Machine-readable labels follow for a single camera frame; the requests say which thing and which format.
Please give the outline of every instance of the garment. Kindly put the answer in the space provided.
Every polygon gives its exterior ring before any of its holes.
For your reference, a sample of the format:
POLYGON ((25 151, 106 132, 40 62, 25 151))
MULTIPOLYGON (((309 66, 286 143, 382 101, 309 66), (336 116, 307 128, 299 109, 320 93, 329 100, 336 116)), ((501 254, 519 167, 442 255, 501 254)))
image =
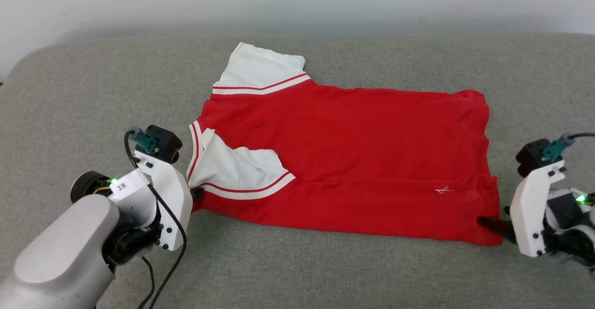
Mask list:
POLYGON ((192 123, 193 206, 300 229, 500 245, 481 93, 317 85, 301 56, 239 44, 192 123))

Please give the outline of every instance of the white background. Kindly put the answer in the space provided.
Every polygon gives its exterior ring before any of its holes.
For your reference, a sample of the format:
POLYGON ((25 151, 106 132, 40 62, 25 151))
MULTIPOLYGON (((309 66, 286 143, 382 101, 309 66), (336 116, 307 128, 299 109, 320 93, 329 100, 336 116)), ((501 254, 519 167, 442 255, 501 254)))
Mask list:
POLYGON ((595 0, 0 0, 0 80, 47 45, 115 36, 595 33, 595 0))

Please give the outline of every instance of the small white logo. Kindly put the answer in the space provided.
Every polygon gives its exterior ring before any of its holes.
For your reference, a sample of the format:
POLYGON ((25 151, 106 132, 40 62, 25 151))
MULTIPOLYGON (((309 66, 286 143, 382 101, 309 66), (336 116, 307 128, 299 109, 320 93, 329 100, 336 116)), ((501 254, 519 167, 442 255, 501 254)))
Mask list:
POLYGON ((434 190, 436 192, 440 193, 440 194, 444 194, 444 193, 447 193, 447 192, 454 192, 453 190, 448 189, 448 186, 446 186, 446 187, 444 187, 442 189, 434 189, 434 190))

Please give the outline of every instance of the white sleeve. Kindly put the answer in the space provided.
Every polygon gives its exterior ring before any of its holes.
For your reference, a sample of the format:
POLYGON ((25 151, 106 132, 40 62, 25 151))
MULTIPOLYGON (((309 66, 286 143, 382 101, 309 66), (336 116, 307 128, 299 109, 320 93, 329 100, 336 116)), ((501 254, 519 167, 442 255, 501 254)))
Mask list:
POLYGON ((214 87, 262 88, 304 74, 302 56, 284 55, 273 50, 240 43, 229 57, 229 64, 214 87))

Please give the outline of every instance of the gray fabric surface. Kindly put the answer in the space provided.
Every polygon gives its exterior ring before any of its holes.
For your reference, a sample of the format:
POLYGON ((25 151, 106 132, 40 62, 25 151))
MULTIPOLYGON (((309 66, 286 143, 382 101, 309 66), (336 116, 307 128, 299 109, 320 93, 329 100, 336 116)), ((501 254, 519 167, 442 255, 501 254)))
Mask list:
MULTIPOLYGON (((70 206, 78 175, 131 170, 122 144, 131 125, 156 124, 180 136, 185 147, 176 167, 185 173, 192 155, 187 125, 240 40, 303 55, 318 83, 483 92, 491 107, 489 165, 502 205, 521 180, 514 157, 523 144, 594 128, 591 36, 110 39, 45 48, 23 59, 0 87, 0 277, 70 206)), ((594 142, 580 140, 567 151, 569 178, 561 186, 595 191, 594 142)), ((159 308, 595 305, 595 284, 580 266, 521 256, 509 243, 283 229, 206 211, 191 217, 188 237, 159 308)), ((149 254, 158 283, 176 256, 149 254)), ((100 308, 136 307, 149 285, 142 262, 119 268, 100 308)))

